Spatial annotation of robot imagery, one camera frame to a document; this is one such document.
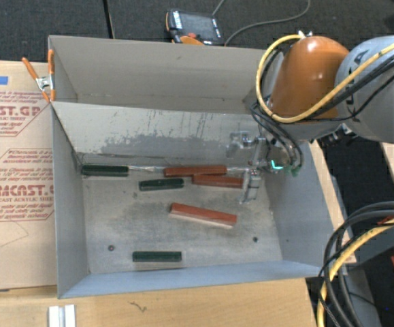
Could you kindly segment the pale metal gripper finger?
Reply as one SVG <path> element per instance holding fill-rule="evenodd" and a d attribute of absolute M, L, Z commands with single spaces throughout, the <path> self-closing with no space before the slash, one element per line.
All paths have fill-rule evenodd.
<path fill-rule="evenodd" d="M 250 182 L 251 182 L 252 172 L 247 169 L 244 173 L 242 192 L 238 198 L 240 204 L 245 204 L 250 201 Z"/>
<path fill-rule="evenodd" d="M 256 198 L 261 186 L 262 176 L 259 170 L 253 170 L 250 174 L 250 197 Z"/>

